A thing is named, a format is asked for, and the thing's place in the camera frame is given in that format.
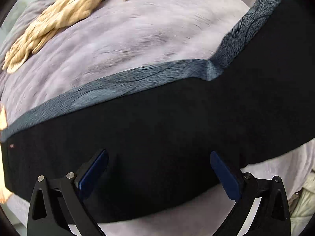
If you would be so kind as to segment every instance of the black fabric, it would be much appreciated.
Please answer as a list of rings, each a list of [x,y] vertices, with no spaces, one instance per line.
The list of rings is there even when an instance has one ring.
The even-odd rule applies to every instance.
[[[116,161],[86,206],[97,222],[112,222],[217,184],[212,150],[237,168],[293,150],[315,137],[314,36],[313,12],[283,0],[217,79],[180,80],[10,137],[1,145],[6,186],[29,201],[39,175],[62,177],[106,148]]]

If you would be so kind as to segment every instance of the white bed sheet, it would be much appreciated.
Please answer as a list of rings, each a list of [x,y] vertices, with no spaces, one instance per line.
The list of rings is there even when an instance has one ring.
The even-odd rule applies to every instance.
[[[243,172],[256,178],[282,178],[287,197],[302,188],[308,174],[315,165],[315,139],[280,157],[248,165]],[[254,219],[259,206],[256,199],[247,220],[238,235],[243,235]],[[99,224],[107,236],[210,236],[218,229],[231,211],[234,201],[230,200],[221,185],[212,187],[197,198],[172,209],[150,216],[115,223]],[[29,203],[12,195],[7,205],[18,219],[27,226]],[[76,226],[71,231],[80,235]]]

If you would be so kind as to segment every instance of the bed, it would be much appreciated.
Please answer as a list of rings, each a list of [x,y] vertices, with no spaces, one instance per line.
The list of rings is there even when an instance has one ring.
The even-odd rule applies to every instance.
[[[2,63],[27,25],[54,1],[35,0],[26,8],[1,47]],[[2,71],[0,103],[6,109],[8,128],[1,131],[1,148],[6,186],[14,192],[7,200],[10,210],[26,226],[30,182],[40,174],[54,178],[76,170],[103,145],[120,155],[120,173],[125,173],[128,186],[115,188],[113,179],[105,178],[103,183],[113,190],[103,195],[105,190],[99,186],[94,201],[86,203],[107,235],[215,232],[233,202],[216,185],[207,165],[209,148],[229,154],[243,172],[255,177],[281,176],[288,198],[299,191],[314,166],[314,129],[311,105],[303,114],[298,106],[309,97],[294,87],[308,79],[301,74],[292,83],[294,67],[288,66],[289,80],[280,81],[286,85],[270,91],[275,88],[270,79],[280,76],[261,77],[270,70],[257,65],[245,70],[251,75],[247,79],[237,65],[230,66],[249,53],[256,33],[269,19],[270,13],[262,17],[259,8],[272,12],[281,2],[257,1],[248,11],[241,0],[106,0],[90,17],[59,32],[17,72]],[[152,16],[152,8],[160,17]],[[259,19],[255,24],[253,17]],[[305,70],[311,74],[312,69]],[[302,88],[310,96],[314,93],[306,83]],[[285,104],[297,97],[297,104],[284,112]],[[185,107],[184,112],[179,112],[180,107]],[[123,141],[114,140],[117,136]],[[129,148],[132,155],[122,151]],[[148,148],[151,153],[136,152]],[[128,159],[141,169],[130,166]],[[157,171],[161,164],[164,172]],[[144,171],[150,179],[140,176]],[[142,185],[128,175],[140,178]],[[115,179],[124,176],[115,174]],[[131,200],[126,201],[124,194],[115,198],[120,190],[132,193]],[[145,205],[139,206],[137,195],[145,196],[141,200]],[[114,199],[116,206],[107,201],[97,208],[104,196]],[[248,230],[258,204],[239,235]]]

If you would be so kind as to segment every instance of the yellow crumpled fabric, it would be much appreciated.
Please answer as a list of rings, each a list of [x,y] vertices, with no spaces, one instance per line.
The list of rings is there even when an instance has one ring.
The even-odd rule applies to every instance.
[[[56,0],[34,20],[25,33],[6,53],[3,70],[15,72],[28,58],[37,53],[57,31],[87,18],[102,0]]]
[[[1,108],[0,105],[0,131],[4,130],[7,127],[7,119],[4,107]],[[11,196],[12,192],[10,192],[4,184],[4,170],[2,163],[2,153],[0,146],[0,203],[4,204],[7,202],[8,198]]]

